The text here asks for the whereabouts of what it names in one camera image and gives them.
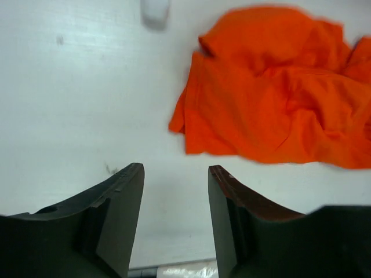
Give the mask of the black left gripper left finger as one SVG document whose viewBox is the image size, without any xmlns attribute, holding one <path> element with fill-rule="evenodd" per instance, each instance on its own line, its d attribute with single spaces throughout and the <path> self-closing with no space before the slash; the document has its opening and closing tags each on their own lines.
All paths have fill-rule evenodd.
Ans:
<svg viewBox="0 0 371 278">
<path fill-rule="evenodd" d="M 131 163 L 36 213 L 1 217 L 2 277 L 127 277 L 144 187 Z"/>
</svg>

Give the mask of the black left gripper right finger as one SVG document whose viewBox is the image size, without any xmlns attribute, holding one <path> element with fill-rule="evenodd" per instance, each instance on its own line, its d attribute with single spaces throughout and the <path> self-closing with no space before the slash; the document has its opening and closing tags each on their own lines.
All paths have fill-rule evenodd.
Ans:
<svg viewBox="0 0 371 278">
<path fill-rule="evenodd" d="M 220 277 L 369 277 L 370 207 L 302 214 L 210 166 L 208 194 Z"/>
</svg>

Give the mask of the orange t shirt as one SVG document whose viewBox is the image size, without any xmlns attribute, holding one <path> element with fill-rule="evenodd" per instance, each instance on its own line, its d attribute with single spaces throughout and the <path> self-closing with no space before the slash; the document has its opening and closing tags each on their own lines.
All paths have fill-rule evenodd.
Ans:
<svg viewBox="0 0 371 278">
<path fill-rule="evenodd" d="M 370 167 L 370 38 L 279 5 L 234 9 L 199 37 L 169 122 L 188 154 Z"/>
</svg>

